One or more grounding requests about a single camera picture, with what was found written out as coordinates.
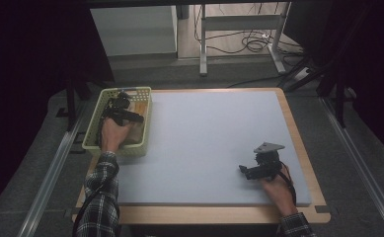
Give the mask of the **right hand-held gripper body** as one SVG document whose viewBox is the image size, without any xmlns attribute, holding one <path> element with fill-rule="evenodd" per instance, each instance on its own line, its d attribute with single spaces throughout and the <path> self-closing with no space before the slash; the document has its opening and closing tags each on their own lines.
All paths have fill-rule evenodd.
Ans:
<svg viewBox="0 0 384 237">
<path fill-rule="evenodd" d="M 254 150 L 256 153 L 257 179 L 269 178 L 274 179 L 281 170 L 281 162 L 279 160 L 278 150 L 284 149 L 283 145 L 264 142 Z"/>
</svg>

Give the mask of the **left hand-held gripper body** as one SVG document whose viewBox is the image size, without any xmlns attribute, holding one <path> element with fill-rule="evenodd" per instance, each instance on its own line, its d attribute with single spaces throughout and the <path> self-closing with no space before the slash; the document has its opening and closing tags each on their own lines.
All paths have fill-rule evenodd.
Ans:
<svg viewBox="0 0 384 237">
<path fill-rule="evenodd" d="M 123 126 L 123 122 L 128 118 L 129 99 L 130 96 L 124 92 L 120 92 L 115 98 L 110 98 L 103 111 L 103 118 L 112 119 L 116 124 Z"/>
</svg>

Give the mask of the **pale green plastic basket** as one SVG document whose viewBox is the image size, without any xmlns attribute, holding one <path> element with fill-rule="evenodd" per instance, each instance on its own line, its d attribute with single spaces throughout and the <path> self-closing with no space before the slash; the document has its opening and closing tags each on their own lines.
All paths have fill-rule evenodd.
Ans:
<svg viewBox="0 0 384 237">
<path fill-rule="evenodd" d="M 108 100 L 110 98 L 115 98 L 120 92 L 129 95 L 130 102 L 146 102 L 147 114 L 146 118 L 144 118 L 145 125 L 141 142 L 129 145 L 123 143 L 116 154 L 122 157 L 140 157 L 147 153 L 148 133 L 152 114 L 151 88 L 130 87 L 104 89 L 101 92 L 82 143 L 82 147 L 90 151 L 93 155 L 99 155 L 101 153 L 102 127 L 105 120 L 105 118 L 103 118 L 103 111 Z"/>
</svg>

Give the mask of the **person's left hand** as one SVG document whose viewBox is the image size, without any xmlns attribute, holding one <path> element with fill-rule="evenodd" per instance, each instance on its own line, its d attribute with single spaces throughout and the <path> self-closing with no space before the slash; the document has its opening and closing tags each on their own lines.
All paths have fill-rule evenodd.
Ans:
<svg viewBox="0 0 384 237">
<path fill-rule="evenodd" d="M 103 152 L 116 153 L 119 146 L 125 141 L 132 124 L 128 123 L 124 126 L 118 125 L 112 118 L 106 118 L 102 127 L 102 145 Z"/>
</svg>

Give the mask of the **person's right hand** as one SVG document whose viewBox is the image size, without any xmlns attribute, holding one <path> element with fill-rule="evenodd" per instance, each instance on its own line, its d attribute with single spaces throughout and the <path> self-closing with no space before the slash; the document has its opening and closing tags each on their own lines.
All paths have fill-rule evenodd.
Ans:
<svg viewBox="0 0 384 237">
<path fill-rule="evenodd" d="M 261 179 L 260 183 L 282 217 L 298 212 L 293 202 L 292 192 L 286 181 L 280 175 L 277 175 L 271 181 Z"/>
</svg>

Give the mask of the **black stand leg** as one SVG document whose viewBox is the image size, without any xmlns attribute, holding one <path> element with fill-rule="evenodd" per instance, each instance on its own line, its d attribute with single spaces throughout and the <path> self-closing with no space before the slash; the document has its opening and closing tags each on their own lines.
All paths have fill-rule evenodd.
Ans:
<svg viewBox="0 0 384 237">
<path fill-rule="evenodd" d="M 87 83 L 83 80 L 68 79 L 66 82 L 66 108 L 60 108 L 56 114 L 57 118 L 67 118 L 67 131 L 70 131 L 77 120 L 75 96 L 78 96 L 81 101 L 87 101 L 91 98 Z"/>
</svg>

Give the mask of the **light grey foam mat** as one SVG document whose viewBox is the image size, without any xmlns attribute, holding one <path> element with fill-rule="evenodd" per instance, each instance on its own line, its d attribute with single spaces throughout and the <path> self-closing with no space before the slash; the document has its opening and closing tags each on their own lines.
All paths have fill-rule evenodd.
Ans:
<svg viewBox="0 0 384 237">
<path fill-rule="evenodd" d="M 274 91 L 153 93 L 147 152 L 118 157 L 121 205 L 263 205 L 265 192 L 239 170 L 255 149 L 281 145 L 298 205 L 312 198 Z"/>
</svg>

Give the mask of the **white cabinet panel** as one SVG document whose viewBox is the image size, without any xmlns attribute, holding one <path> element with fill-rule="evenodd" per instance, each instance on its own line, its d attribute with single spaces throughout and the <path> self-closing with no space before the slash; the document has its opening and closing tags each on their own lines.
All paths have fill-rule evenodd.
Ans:
<svg viewBox="0 0 384 237">
<path fill-rule="evenodd" d="M 92 9 L 107 56 L 177 51 L 175 6 Z"/>
</svg>

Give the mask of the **black tripod stand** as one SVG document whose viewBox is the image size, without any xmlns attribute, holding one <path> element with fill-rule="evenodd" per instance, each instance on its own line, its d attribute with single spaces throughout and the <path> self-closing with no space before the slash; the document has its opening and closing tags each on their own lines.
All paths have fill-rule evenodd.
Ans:
<svg viewBox="0 0 384 237">
<path fill-rule="evenodd" d="M 342 72 L 341 64 L 333 59 L 326 65 L 314 69 L 303 79 L 296 81 L 290 86 L 285 84 L 293 79 L 305 66 L 310 64 L 311 58 L 305 56 L 296 63 L 287 73 L 282 74 L 282 79 L 277 87 L 284 92 L 293 92 L 302 86 L 320 78 L 321 82 L 316 89 L 319 97 L 329 97 L 332 91 L 335 91 L 334 98 L 334 116 L 341 127 L 346 127 L 344 120 L 344 103 L 345 103 L 345 78 Z"/>
</svg>

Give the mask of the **aluminium floor rail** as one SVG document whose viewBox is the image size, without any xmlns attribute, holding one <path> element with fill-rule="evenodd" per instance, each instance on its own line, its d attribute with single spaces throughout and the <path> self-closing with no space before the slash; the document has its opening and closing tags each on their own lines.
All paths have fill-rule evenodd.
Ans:
<svg viewBox="0 0 384 237">
<path fill-rule="evenodd" d="M 336 131 L 339 140 L 342 142 L 346 153 L 348 154 L 350 160 L 353 163 L 353 166 L 363 182 L 364 186 L 367 189 L 371 199 L 373 200 L 377 210 L 379 211 L 383 221 L 384 221 L 384 192 L 379 187 L 377 181 L 373 177 L 370 169 L 367 167 L 362 155 L 354 144 L 351 136 L 348 131 L 341 125 L 335 116 L 335 110 L 332 103 L 327 98 L 320 98 L 319 102 L 324 107 L 326 114 Z"/>
<path fill-rule="evenodd" d="M 81 123 L 84 120 L 84 114 L 88 107 L 87 102 L 82 102 L 77 110 L 74 124 L 66 131 L 63 138 L 53 156 L 49 168 L 44 176 L 44 179 L 38 189 L 34 201 L 26 215 L 25 220 L 17 234 L 17 237 L 34 237 L 38 229 L 39 222 L 49 202 L 53 189 L 59 178 L 59 175 L 66 162 L 71 146 L 75 140 L 76 134 Z"/>
</svg>

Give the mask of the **white metal stand frame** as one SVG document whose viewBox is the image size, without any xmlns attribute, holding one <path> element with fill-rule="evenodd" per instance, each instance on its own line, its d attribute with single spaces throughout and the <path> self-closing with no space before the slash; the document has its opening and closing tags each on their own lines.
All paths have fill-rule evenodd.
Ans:
<svg viewBox="0 0 384 237">
<path fill-rule="evenodd" d="M 286 2 L 279 15 L 253 16 L 213 16 L 207 17 L 205 4 L 201 5 L 199 74 L 207 75 L 206 33 L 216 31 L 272 30 L 275 35 L 268 44 L 269 54 L 279 74 L 285 73 L 284 65 L 278 53 L 278 43 L 287 18 L 290 3 Z"/>
</svg>

